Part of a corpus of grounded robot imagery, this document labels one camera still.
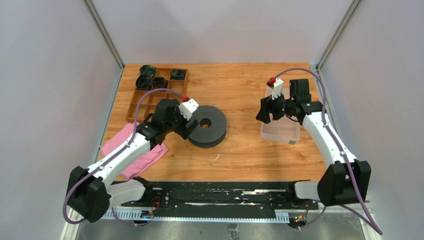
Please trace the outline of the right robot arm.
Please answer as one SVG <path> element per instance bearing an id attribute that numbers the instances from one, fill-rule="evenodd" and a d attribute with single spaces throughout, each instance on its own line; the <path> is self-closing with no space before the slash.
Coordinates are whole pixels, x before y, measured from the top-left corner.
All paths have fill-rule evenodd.
<path id="1" fill-rule="evenodd" d="M 314 140 L 326 165 L 319 181 L 291 182 L 290 191 L 285 195 L 286 203 L 297 209 L 306 199 L 327 207 L 365 201 L 372 171 L 370 164 L 358 160 L 336 135 L 324 105 L 312 100 L 307 79 L 290 80 L 289 97 L 284 96 L 283 85 L 278 77 L 269 79 L 267 86 L 272 92 L 260 100 L 256 119 L 270 124 L 283 117 L 296 118 Z"/>

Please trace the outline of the black cable spool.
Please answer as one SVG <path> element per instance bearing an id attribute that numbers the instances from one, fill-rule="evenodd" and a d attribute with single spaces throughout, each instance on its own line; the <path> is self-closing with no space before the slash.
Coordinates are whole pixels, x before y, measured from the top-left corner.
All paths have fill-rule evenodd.
<path id="1" fill-rule="evenodd" d="M 201 105 L 194 112 L 190 123 L 198 122 L 188 140 L 196 147 L 208 149 L 219 145 L 227 133 L 227 118 L 217 107 Z"/>

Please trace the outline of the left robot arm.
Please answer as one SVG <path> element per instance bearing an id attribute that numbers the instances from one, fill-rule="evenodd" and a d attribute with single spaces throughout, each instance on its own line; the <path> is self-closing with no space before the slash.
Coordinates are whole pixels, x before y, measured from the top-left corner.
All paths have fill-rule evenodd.
<path id="1" fill-rule="evenodd" d="M 146 180 L 135 177 L 117 184 L 114 180 L 135 160 L 162 144 L 167 134 L 174 132 L 186 140 L 198 125 L 193 115 L 199 106 L 192 98 L 183 102 L 162 99 L 154 113 L 136 124 L 134 132 L 117 149 L 87 168 L 75 167 L 69 175 L 62 208 L 64 219 L 70 224 L 79 224 L 78 220 L 68 217 L 67 208 L 94 223 L 109 209 L 130 201 L 149 206 L 153 193 L 147 189 Z"/>

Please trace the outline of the clear plastic box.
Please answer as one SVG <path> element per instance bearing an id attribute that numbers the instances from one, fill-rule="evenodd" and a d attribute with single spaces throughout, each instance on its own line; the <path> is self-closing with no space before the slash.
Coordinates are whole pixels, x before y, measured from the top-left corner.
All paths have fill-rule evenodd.
<path id="1" fill-rule="evenodd" d="M 272 89 L 267 88 L 265 91 L 265 97 L 272 95 Z M 264 140 L 275 141 L 290 145 L 295 145 L 300 140 L 300 123 L 296 117 L 288 116 L 287 107 L 293 101 L 289 99 L 290 90 L 288 88 L 283 89 L 285 102 L 285 116 L 279 120 L 271 120 L 270 123 L 261 122 L 260 137 Z"/>

